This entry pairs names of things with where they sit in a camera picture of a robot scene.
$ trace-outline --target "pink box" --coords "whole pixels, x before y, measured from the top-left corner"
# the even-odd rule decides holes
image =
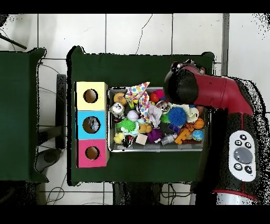
[[[89,159],[86,155],[86,149],[89,147],[95,147],[98,151],[96,159]],[[95,155],[95,151],[92,148],[89,149],[92,155]],[[105,139],[89,139],[79,140],[79,164],[78,168],[89,168],[89,167],[102,167],[106,166],[110,156],[110,152],[107,150],[107,143]]]

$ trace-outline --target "green spiky ball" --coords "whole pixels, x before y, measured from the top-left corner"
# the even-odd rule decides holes
[[[160,117],[160,121],[161,121],[162,123],[170,123],[169,117],[168,117],[168,113],[162,114],[161,117]]]
[[[129,132],[135,130],[136,124],[135,122],[129,120],[128,118],[125,118],[123,121],[116,124],[117,130],[120,130],[120,128],[123,127],[127,129]]]

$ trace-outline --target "dark green tablecloth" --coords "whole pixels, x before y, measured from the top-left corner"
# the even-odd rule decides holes
[[[38,61],[45,49],[0,51],[0,180],[45,182],[34,170]]]
[[[214,55],[115,55],[85,54],[73,47],[67,55],[68,126],[69,136],[75,136],[74,82],[103,81],[109,87],[125,87],[150,81],[161,87],[174,61],[193,59],[212,74]],[[195,181],[201,152],[126,152],[111,153],[106,167],[76,168],[75,139],[69,138],[68,180],[77,182],[180,182]]]

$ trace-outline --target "blue spiky ball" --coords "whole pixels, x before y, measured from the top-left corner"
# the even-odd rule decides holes
[[[171,124],[176,126],[181,126],[185,122],[187,122],[187,115],[183,108],[181,107],[174,107],[168,113],[168,118]]]

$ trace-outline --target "blue ball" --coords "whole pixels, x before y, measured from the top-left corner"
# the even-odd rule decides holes
[[[196,141],[201,141],[204,138],[204,132],[202,130],[195,130],[192,132],[192,138]]]
[[[187,115],[183,108],[174,107],[168,113],[168,119],[171,124],[175,126],[181,126],[187,122]]]

